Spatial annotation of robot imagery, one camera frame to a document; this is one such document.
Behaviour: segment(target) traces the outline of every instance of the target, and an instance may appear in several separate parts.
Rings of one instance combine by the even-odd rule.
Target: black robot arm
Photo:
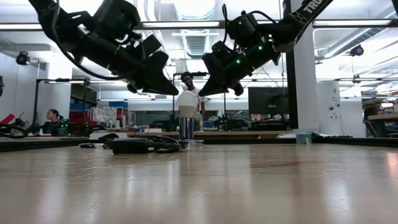
[[[84,72],[105,80],[125,79],[135,91],[178,94],[163,74],[169,56],[157,51],[161,43],[153,35],[141,41],[142,36],[132,31],[141,19],[129,2],[104,0],[94,16],[86,11],[67,13],[60,7],[60,0],[29,2],[38,14],[46,36]],[[81,66],[85,57],[117,77],[98,75]]]
[[[278,23],[259,11],[243,11],[233,21],[226,18],[226,32],[235,41],[239,52],[229,49],[225,42],[220,41],[213,46],[212,53],[203,56],[210,78],[199,95],[223,93],[228,88],[233,89],[236,95],[241,95],[243,87],[239,81],[270,60],[277,65],[280,53],[291,51],[306,28],[332,1],[305,0],[300,9]],[[259,24],[254,18],[257,13],[273,23]]]

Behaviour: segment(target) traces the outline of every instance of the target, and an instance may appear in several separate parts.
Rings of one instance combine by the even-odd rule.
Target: ceiling
[[[181,16],[195,15],[199,12],[208,11],[213,4],[215,11],[211,14],[210,19],[222,20],[221,5],[226,3],[228,7],[228,17],[230,19],[240,15],[244,9],[246,11],[262,10],[274,19],[280,19],[280,2],[282,0],[245,0],[244,5],[242,1],[236,0],[130,0],[138,8],[142,21],[176,21]],[[87,10],[94,13],[96,8],[101,4],[101,0],[91,1],[77,1],[77,0],[63,0],[62,7],[68,11],[82,11]],[[175,10],[174,4],[179,5],[179,11]],[[330,6],[318,17],[319,19],[381,19],[383,12],[392,6],[391,0],[334,0]],[[0,22],[37,22],[37,15],[29,4],[28,0],[0,0]],[[316,53],[323,51],[336,45],[340,40],[357,32],[357,29],[343,29],[343,30],[316,30],[314,32],[314,46]],[[176,71],[181,71],[186,64],[186,67],[191,72],[205,71],[206,68],[201,60],[189,60],[187,52],[189,44],[183,37],[176,37],[178,33],[184,32],[182,30],[153,30],[158,38],[161,37],[166,52],[170,55],[171,61],[165,68],[166,75],[172,75]],[[206,38],[206,46],[201,49],[209,51],[212,43],[222,39],[223,30],[209,30],[213,33],[212,36]],[[349,57],[344,54],[333,57],[328,60],[323,60],[317,65],[318,78],[351,78],[353,74],[360,74],[367,77],[394,77],[398,72],[398,64],[396,64],[396,53],[398,44],[395,41],[398,39],[398,29],[386,29],[371,37],[370,39],[361,43],[365,49],[365,54],[361,57]],[[54,48],[53,52],[32,51],[33,57],[46,60],[49,54],[57,54],[56,45],[49,40],[43,32],[0,32],[0,47],[16,54],[19,50],[17,46],[21,44],[46,44]],[[100,74],[109,74],[109,72],[96,64],[85,60],[84,66],[94,70]],[[282,72],[285,71],[285,62],[282,60],[279,66],[272,63],[263,66],[254,73],[252,78],[257,79],[275,79],[281,78]],[[78,69],[74,69],[73,75],[75,77],[86,76],[85,73]],[[197,86],[201,87],[204,82],[198,82]],[[363,84],[364,86],[377,86],[380,82],[373,82]],[[282,83],[272,82],[247,82],[244,85],[249,86],[275,86],[282,85]],[[352,83],[342,83],[344,86],[350,86]],[[93,85],[94,88],[99,89],[99,85]],[[127,90],[124,85],[106,84],[101,86],[102,91],[106,90]]]

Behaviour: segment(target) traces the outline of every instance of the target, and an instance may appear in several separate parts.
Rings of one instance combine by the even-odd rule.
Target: security camera
[[[3,88],[4,88],[4,82],[2,82],[2,76],[0,75],[0,96],[2,95]]]
[[[363,53],[364,53],[364,49],[363,49],[363,47],[362,47],[361,45],[358,45],[358,46],[354,47],[354,48],[351,49],[351,51],[349,52],[349,54],[350,54],[352,57],[355,57],[355,56],[362,56]]]
[[[26,51],[19,52],[16,60],[18,65],[30,65],[32,59],[29,57],[29,53]]]

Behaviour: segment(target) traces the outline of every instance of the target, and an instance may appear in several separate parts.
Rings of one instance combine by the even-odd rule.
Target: white shirt
[[[194,94],[198,97],[198,108],[197,108],[195,114],[193,115],[193,117],[194,117],[196,120],[201,119],[201,118],[202,118],[202,116],[201,116],[201,114],[200,114],[200,112],[201,112],[201,103],[204,103],[204,102],[206,101],[206,98],[205,98],[205,97],[199,96],[199,92],[200,92],[201,89],[199,89],[199,88],[194,88],[193,90],[188,90],[187,87],[184,87],[183,89],[184,89],[185,91],[190,91],[190,92],[194,93]]]

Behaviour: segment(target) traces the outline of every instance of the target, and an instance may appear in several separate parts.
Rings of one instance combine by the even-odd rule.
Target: desk
[[[248,137],[258,138],[265,136],[278,136],[280,134],[288,134],[293,131],[213,131],[213,132],[195,132],[196,138],[220,138],[220,137],[231,137],[231,138],[239,138],[239,137]],[[129,137],[134,136],[170,136],[170,137],[178,137],[178,132],[164,132],[164,133],[128,133]]]
[[[368,120],[370,120],[370,121],[380,121],[380,120],[394,121],[394,120],[398,120],[398,113],[372,115],[372,116],[368,116]]]
[[[397,157],[392,149],[327,144],[123,156],[79,147],[6,152],[0,222],[396,223]]]

